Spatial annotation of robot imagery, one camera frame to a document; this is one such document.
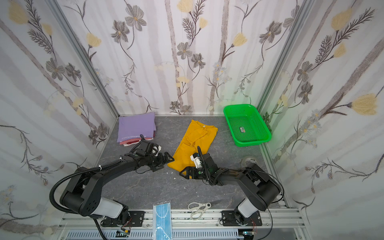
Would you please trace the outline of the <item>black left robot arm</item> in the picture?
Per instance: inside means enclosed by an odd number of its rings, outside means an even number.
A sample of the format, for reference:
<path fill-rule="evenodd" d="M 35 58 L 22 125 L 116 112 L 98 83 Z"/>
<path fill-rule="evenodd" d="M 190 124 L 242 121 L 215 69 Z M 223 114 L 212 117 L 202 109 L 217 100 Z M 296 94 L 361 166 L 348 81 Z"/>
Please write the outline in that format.
<path fill-rule="evenodd" d="M 116 225 L 125 225 L 132 217 L 129 207 L 102 197 L 104 185 L 140 167 L 156 172 L 175 159 L 167 152 L 158 154 L 128 153 L 110 164 L 79 168 L 53 185 L 49 200 L 57 210 L 83 217 L 106 217 Z"/>

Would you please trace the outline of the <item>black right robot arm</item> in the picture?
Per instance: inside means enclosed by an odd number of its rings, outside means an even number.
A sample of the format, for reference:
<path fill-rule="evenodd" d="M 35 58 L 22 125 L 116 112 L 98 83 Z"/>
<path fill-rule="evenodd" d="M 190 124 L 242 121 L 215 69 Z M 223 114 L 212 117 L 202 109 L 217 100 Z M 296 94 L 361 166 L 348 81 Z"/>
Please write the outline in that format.
<path fill-rule="evenodd" d="M 225 226 L 251 224 L 256 221 L 258 213 L 268 210 L 270 204 L 283 192 L 283 187 L 274 176 L 266 173 L 256 163 L 247 162 L 245 167 L 232 170 L 218 167 L 209 154 L 201 157 L 195 153 L 192 158 L 198 163 L 181 170 L 181 177 L 202 180 L 210 186 L 238 185 L 246 196 L 233 211 L 222 212 L 222 223 Z"/>

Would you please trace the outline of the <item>yellow t-shirt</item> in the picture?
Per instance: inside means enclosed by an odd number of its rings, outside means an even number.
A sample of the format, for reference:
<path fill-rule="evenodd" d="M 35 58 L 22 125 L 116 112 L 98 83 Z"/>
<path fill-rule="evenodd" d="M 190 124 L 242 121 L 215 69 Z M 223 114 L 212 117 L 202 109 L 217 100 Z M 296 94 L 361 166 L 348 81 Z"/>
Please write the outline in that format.
<path fill-rule="evenodd" d="M 215 126 L 191 120 L 182 141 L 173 155 L 174 161 L 168 164 L 168 167 L 178 172 L 186 167 L 195 167 L 196 165 L 191 160 L 191 156 L 198 152 L 198 147 L 200 147 L 203 154 L 206 154 L 218 130 Z"/>

